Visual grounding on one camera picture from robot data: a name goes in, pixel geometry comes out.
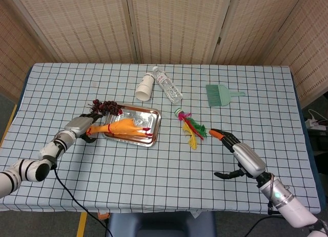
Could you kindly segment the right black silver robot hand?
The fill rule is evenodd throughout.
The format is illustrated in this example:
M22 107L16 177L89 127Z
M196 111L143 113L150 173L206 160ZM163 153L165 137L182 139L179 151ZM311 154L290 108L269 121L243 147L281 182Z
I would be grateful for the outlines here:
M210 129L209 134L222 142L222 144L234 155L238 162L238 170L223 174L215 172L214 175L223 180L230 180L244 176L256 179L265 172L265 162L255 153L255 151L245 143L242 143L232 133L219 129Z

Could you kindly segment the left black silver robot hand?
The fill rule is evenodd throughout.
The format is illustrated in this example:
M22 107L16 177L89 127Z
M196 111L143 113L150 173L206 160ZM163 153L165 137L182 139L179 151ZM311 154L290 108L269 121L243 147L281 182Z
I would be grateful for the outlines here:
M74 133L76 138L83 139L86 143L93 143L96 138L90 138L87 135L88 129L103 115L97 113L82 114L72 119L66 126L66 131Z

